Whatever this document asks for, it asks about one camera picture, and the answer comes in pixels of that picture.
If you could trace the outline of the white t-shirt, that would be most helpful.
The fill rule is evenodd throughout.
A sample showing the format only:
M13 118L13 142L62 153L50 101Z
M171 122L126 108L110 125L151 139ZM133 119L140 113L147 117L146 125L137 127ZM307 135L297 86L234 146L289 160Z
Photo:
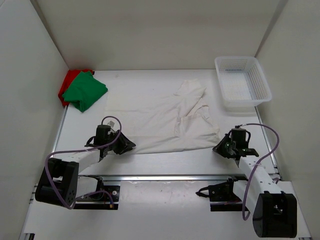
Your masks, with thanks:
M211 148L220 141L220 128L204 100L206 93L197 79L185 80L167 95L114 89L107 94L104 113L118 118L121 132L135 143L130 154Z

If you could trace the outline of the green t-shirt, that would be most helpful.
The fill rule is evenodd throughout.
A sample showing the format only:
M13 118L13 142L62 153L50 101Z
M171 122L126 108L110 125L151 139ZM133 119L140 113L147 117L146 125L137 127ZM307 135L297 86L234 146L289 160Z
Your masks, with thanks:
M89 70L80 71L61 97L64 102L84 113L107 92L106 85L95 79Z

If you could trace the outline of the red t-shirt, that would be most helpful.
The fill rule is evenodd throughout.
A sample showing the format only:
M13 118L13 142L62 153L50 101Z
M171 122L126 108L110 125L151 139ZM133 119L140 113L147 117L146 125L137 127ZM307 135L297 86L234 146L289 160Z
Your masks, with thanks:
M64 77L64 80L62 82L62 85L60 87L60 90L58 92L58 98L61 101L61 104L63 107L66 107L69 105L69 102L64 100L63 94L65 91L69 88L70 84L73 82L73 80L77 77L77 75L80 72L90 72L92 75L95 74L95 71L92 69L73 69L73 70L68 70L66 76Z

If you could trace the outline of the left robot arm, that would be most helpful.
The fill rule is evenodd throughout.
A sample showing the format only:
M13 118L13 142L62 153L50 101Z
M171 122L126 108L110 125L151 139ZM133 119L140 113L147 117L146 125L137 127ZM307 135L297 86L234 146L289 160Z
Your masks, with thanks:
M111 194L103 186L101 177L93 175L79 176L89 166L101 162L108 152L122 155L133 150L136 144L130 141L120 130L96 132L90 137L85 149L80 151L58 151L58 154L71 153L69 159L55 158L49 155L35 190L38 202L73 209L81 198L100 200L108 196L110 206L114 206Z

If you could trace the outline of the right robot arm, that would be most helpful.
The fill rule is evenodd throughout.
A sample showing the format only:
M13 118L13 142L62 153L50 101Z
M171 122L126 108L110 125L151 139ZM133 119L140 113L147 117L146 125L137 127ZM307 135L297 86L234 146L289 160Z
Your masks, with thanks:
M284 192L258 162L258 152L249 147L251 134L231 129L213 148L220 156L233 159L245 179L235 176L209 190L217 204L242 204L260 238L295 238L298 232L298 204L292 193Z

